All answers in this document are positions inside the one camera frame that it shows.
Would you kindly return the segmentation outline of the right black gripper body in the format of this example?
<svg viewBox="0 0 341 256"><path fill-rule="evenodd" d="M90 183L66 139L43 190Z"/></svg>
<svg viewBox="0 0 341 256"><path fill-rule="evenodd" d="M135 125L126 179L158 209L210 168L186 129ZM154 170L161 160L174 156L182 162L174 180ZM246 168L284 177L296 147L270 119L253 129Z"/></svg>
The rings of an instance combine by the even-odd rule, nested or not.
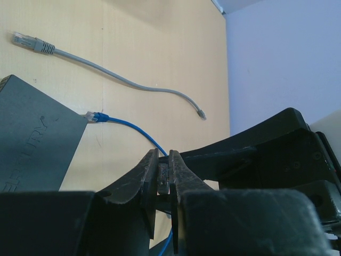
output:
<svg viewBox="0 0 341 256"><path fill-rule="evenodd" d="M340 234L340 164L322 132L298 130L256 147L219 180L220 189L296 189L314 204L326 232Z"/></svg>

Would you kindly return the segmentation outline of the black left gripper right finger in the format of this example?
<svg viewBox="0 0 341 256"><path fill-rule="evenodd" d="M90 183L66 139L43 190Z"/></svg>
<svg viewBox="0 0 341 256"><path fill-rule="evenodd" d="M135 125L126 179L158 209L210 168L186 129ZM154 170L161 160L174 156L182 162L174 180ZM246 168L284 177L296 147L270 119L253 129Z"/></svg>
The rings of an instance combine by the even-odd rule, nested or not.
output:
<svg viewBox="0 0 341 256"><path fill-rule="evenodd" d="M213 190L169 153L177 255L329 255L313 203L293 189Z"/></svg>

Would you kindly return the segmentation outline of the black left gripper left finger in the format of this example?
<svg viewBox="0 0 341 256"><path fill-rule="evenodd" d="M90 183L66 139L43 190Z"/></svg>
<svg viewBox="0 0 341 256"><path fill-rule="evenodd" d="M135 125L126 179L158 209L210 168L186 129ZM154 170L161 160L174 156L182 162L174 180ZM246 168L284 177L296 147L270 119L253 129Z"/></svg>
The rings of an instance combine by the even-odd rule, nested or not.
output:
<svg viewBox="0 0 341 256"><path fill-rule="evenodd" d="M1 255L148 255L159 153L98 192L1 194Z"/></svg>

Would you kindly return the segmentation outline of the black network switch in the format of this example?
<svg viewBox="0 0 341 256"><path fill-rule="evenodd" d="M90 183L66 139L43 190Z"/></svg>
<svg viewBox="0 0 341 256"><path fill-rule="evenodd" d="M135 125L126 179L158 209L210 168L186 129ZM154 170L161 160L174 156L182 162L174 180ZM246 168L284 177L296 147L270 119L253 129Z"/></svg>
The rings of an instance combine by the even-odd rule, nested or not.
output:
<svg viewBox="0 0 341 256"><path fill-rule="evenodd" d="M16 77L1 80L1 192L58 191L87 119Z"/></svg>

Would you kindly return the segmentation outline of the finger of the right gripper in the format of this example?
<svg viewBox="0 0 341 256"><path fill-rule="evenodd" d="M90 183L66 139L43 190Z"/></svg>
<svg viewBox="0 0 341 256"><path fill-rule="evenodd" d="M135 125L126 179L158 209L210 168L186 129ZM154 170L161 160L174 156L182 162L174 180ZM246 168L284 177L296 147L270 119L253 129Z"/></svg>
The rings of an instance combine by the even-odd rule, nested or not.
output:
<svg viewBox="0 0 341 256"><path fill-rule="evenodd" d="M287 108L271 118L227 139L182 152L184 164L201 180L217 181L256 155L256 147L298 130L311 131L302 114Z"/></svg>

